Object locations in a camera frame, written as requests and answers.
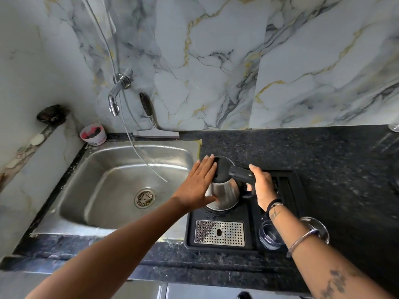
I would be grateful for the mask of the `person's right hand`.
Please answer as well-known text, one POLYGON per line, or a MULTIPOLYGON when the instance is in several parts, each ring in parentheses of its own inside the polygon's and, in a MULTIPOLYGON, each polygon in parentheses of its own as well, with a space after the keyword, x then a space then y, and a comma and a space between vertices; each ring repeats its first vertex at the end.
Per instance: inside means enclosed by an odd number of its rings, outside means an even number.
POLYGON ((263 171, 263 181, 255 182, 255 191, 258 205, 263 211, 267 210, 269 203, 277 199, 277 194, 274 191, 272 177, 268 172, 263 171))

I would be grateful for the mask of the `person's right forearm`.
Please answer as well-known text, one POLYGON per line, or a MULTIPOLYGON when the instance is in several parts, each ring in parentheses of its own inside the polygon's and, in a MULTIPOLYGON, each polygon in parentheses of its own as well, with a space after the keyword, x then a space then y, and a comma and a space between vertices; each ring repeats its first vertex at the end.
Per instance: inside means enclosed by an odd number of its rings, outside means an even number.
MULTIPOLYGON (((310 231, 285 206, 275 206, 270 219, 288 249, 310 231)), ((395 299, 318 236, 307 237, 292 253, 315 299, 395 299)))

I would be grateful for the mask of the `stainless steel sink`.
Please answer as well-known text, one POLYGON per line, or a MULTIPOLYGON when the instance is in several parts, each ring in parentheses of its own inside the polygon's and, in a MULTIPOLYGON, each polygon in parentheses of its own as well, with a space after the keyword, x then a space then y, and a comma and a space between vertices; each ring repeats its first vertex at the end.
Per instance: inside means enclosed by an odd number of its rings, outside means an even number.
POLYGON ((200 156, 201 140, 106 142, 89 148, 33 235, 107 236, 154 211, 176 192, 200 156), (156 200, 138 209, 134 198, 152 188, 156 200))

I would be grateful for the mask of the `black plastic kettle tray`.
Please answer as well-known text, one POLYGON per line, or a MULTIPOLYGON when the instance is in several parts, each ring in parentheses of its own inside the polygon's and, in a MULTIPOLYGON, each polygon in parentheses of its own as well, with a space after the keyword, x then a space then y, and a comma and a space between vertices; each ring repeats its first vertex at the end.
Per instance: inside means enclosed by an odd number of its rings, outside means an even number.
MULTIPOLYGON (((270 174, 278 198, 295 216, 304 216, 306 195, 298 175, 292 170, 272 170, 270 174)), ((264 221, 266 221, 265 211, 258 206, 256 198, 243 199, 240 197, 237 205, 226 211, 215 211, 208 207, 196 209, 187 216, 184 246, 188 250, 232 254, 280 254, 287 251, 283 247, 277 250, 269 250, 263 246, 258 233, 264 221), (206 221, 211 224, 227 222, 228 225, 234 226, 241 223, 243 246, 233 246, 221 242, 200 243, 197 240, 197 223, 199 221, 206 221)))

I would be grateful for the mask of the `white and pink cup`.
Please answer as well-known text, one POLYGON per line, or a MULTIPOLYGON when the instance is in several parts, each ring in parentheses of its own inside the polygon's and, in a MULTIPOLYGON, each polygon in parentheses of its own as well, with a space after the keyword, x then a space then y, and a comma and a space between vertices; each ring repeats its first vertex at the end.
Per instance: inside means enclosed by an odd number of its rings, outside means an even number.
POLYGON ((92 146, 102 145, 107 140, 104 127, 100 124, 91 124, 84 127, 79 136, 83 141, 92 146))

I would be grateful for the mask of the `perforated metal drip grate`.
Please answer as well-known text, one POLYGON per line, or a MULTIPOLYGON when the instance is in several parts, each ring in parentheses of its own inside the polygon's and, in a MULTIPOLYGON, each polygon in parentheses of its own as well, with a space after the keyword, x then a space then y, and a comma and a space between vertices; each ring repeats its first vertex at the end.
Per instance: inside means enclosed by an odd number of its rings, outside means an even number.
POLYGON ((244 232, 243 222, 197 220, 194 243, 244 248, 244 232))

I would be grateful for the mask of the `silver metal bangle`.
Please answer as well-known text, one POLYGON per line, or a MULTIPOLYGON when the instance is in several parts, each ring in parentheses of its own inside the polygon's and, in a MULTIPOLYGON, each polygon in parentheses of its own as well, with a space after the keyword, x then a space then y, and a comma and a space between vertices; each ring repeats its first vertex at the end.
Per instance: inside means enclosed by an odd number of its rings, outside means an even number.
POLYGON ((297 248, 298 245, 300 245, 307 237, 311 236, 311 235, 316 235, 319 236, 319 230, 317 229, 312 229, 308 232, 306 232, 304 235, 302 235, 300 238, 298 238, 293 244, 292 246, 289 248, 286 257, 287 258, 291 258, 292 257, 292 253, 295 251, 295 249, 297 248))

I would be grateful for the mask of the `dark scrubber lump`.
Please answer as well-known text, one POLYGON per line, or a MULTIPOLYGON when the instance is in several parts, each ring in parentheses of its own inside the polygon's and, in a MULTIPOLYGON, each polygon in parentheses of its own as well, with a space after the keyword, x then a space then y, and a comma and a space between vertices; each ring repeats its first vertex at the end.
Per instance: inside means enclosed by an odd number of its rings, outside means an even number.
POLYGON ((50 126, 59 126, 65 123, 68 112, 64 106, 55 104, 41 110, 36 119, 50 126))

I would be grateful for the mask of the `black wrist band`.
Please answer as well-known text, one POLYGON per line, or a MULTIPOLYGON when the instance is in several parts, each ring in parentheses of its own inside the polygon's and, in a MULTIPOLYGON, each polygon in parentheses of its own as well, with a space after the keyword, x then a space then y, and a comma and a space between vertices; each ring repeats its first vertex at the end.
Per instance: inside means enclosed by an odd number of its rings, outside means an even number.
POLYGON ((265 211, 266 212, 266 215, 269 217, 270 215, 270 211, 271 211, 271 209, 273 208, 273 207, 275 207, 276 205, 279 205, 279 206, 283 206, 284 204, 283 204, 283 202, 282 202, 282 200, 281 199, 274 199, 274 200, 272 200, 270 203, 269 203, 269 205, 267 206, 267 210, 265 211))

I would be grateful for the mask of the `person's left hand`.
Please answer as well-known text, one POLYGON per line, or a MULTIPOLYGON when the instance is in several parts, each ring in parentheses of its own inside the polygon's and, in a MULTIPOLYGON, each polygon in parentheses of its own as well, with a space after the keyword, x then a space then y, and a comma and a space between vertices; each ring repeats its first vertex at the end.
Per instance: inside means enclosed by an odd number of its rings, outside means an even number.
POLYGON ((212 181, 206 181, 200 177, 198 167, 195 175, 182 183, 172 196, 172 204, 183 214, 187 214, 198 208, 205 207, 204 197, 212 181))

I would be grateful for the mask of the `clear drinking glass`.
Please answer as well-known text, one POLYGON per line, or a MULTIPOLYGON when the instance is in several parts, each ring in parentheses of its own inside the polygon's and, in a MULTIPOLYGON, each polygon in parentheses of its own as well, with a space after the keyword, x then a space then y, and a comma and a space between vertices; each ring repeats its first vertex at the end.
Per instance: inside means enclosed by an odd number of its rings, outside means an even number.
POLYGON ((306 225, 309 229, 315 230, 318 237, 325 241, 327 245, 330 244, 330 234, 326 228, 326 226, 319 220, 309 217, 303 216, 300 218, 300 221, 306 225))
POLYGON ((258 230, 258 237, 262 245, 268 250, 278 250, 284 244, 281 235, 270 219, 262 222, 258 230))

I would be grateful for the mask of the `round metal sink drain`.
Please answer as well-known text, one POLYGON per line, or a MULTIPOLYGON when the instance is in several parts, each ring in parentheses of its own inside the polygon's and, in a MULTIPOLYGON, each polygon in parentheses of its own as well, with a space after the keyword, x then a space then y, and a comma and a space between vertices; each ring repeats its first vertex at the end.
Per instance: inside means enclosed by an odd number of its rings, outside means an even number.
POLYGON ((134 198, 134 205, 138 209, 146 209, 153 205, 156 200, 156 193, 152 188, 143 188, 137 192, 134 198))

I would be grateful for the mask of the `chrome wall faucet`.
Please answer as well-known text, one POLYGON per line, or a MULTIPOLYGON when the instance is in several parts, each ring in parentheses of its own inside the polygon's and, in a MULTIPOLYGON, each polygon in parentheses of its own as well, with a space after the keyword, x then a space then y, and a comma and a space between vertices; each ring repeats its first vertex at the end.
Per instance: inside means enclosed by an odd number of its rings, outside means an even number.
POLYGON ((113 116, 118 116, 120 114, 120 109, 116 101, 117 95, 121 90, 127 90, 131 87, 132 78, 127 75, 117 73, 115 76, 113 76, 113 82, 114 87, 108 94, 108 107, 113 116))

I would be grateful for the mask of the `person's left forearm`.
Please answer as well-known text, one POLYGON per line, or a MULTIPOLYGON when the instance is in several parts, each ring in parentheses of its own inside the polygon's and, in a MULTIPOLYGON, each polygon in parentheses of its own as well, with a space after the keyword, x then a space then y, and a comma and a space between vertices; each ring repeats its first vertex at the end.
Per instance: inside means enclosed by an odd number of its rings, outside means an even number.
POLYGON ((150 214, 81 251, 26 299, 110 299, 157 240, 188 212, 187 204, 172 197, 150 214))

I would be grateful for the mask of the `steel electric kettle black handle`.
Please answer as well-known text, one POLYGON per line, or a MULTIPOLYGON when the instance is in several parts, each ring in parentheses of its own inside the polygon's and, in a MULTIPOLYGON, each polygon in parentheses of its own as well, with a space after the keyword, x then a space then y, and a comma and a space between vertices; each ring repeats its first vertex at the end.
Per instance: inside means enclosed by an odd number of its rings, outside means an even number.
POLYGON ((224 156, 216 156, 217 170, 206 191, 206 196, 215 196, 217 200, 206 207, 222 212, 235 207, 240 199, 255 197, 256 178, 249 169, 235 166, 233 161, 224 156))

